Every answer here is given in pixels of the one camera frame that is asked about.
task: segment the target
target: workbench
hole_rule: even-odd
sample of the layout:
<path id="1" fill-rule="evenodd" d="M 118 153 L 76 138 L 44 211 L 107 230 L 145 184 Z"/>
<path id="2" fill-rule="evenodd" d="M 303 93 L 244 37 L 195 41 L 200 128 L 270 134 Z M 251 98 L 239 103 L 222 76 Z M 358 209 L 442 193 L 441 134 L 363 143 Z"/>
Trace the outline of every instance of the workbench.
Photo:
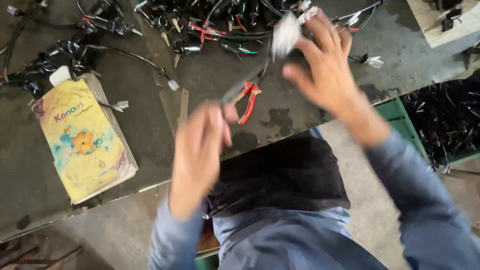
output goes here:
<path id="1" fill-rule="evenodd" d="M 0 3 L 0 40 L 8 40 L 19 19 L 5 12 L 8 4 L 21 7 L 27 0 L 6 0 Z M 88 9 L 92 0 L 81 0 Z M 102 44 L 125 49 L 163 63 L 173 71 L 171 50 L 165 44 L 156 46 L 158 33 L 147 30 L 133 15 L 132 3 L 121 0 L 125 22 L 134 23 L 145 36 L 119 37 L 106 35 Z M 341 15 L 361 8 L 367 0 L 313 1 L 327 15 Z M 57 24 L 78 21 L 81 13 L 74 0 L 49 1 L 44 18 Z M 36 58 L 57 40 L 69 38 L 74 31 L 28 25 L 20 35 L 13 52 L 11 70 Z M 430 49 L 423 33 L 404 0 L 387 1 L 377 8 L 368 24 L 354 34 L 351 55 L 381 56 L 385 64 L 375 69 L 352 63 L 353 76 L 372 103 L 378 103 L 418 89 L 431 81 L 444 81 L 465 71 L 460 52 L 477 41 L 478 33 Z M 205 99 L 218 99 L 238 76 L 258 65 L 263 58 L 244 57 L 239 61 L 224 52 L 215 42 L 205 44 L 202 53 L 183 56 L 175 70 L 180 86 L 190 93 L 188 112 Z M 306 66 L 300 53 L 290 61 Z M 172 111 L 178 111 L 178 94 L 152 70 L 139 61 L 119 55 L 101 54 L 95 71 L 111 103 L 128 100 L 125 112 L 114 112 L 125 138 L 138 163 L 137 174 L 80 205 L 71 205 L 69 197 L 53 165 L 53 156 L 30 106 L 29 93 L 15 88 L 0 89 L 0 242 L 41 228 L 87 208 L 148 189 L 170 179 L 174 137 L 170 130 Z M 251 118 L 244 125 L 231 125 L 233 148 L 222 159 L 265 146 L 284 137 L 328 122 L 333 118 L 307 101 L 281 77 L 281 63 L 271 65 L 260 85 Z M 237 104 L 242 114 L 247 99 Z"/>

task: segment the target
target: black cloth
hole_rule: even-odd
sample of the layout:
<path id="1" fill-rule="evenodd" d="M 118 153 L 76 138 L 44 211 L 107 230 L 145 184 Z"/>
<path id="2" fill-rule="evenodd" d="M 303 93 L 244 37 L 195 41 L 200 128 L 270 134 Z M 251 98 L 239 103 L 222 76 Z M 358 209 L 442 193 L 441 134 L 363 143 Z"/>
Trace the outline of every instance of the black cloth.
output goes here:
<path id="1" fill-rule="evenodd" d="M 210 217 L 258 207 L 350 208 L 332 149 L 325 140 L 306 133 L 221 162 L 220 179 L 207 201 Z"/>

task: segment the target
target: orange flower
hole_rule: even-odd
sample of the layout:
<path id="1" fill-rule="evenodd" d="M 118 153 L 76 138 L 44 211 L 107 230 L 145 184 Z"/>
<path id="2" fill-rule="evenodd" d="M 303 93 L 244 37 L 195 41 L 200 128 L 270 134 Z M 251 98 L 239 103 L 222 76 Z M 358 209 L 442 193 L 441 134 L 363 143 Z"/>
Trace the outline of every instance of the orange flower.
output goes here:
<path id="1" fill-rule="evenodd" d="M 72 144 L 75 146 L 73 151 L 77 154 L 87 155 L 95 149 L 93 145 L 93 133 L 88 131 L 86 133 L 79 132 L 77 137 L 72 139 Z"/>

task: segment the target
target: blue shirt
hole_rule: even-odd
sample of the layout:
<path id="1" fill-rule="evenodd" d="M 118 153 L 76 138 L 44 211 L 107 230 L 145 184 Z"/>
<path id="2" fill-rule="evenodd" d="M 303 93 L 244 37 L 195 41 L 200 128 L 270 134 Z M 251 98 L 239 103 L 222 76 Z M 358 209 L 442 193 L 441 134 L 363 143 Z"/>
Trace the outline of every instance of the blue shirt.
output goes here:
<path id="1" fill-rule="evenodd" d="M 400 210 L 403 256 L 412 269 L 480 269 L 479 239 L 415 148 L 392 131 L 365 153 Z M 202 208 L 180 222 L 172 218 L 168 198 L 163 200 L 152 234 L 150 270 L 195 269 Z M 344 229 L 349 218 L 342 208 L 262 208 L 213 218 L 221 245 L 219 269 L 386 269 L 351 239 Z"/>

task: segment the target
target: shirt sleeve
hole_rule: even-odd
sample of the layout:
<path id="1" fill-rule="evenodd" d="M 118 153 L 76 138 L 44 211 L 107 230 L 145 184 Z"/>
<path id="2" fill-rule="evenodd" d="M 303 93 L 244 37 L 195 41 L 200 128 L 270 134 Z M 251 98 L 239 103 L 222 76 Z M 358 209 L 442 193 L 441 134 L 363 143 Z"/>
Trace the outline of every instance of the shirt sleeve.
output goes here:
<path id="1" fill-rule="evenodd" d="M 392 130 L 366 150 L 380 181 L 400 210 L 404 257 L 413 269 L 478 269 L 478 238 L 423 157 Z"/>
<path id="2" fill-rule="evenodd" d="M 187 221 L 176 221 L 168 207 L 168 196 L 157 210 L 148 254 L 149 270 L 195 269 L 195 254 L 203 229 L 204 204 Z"/>

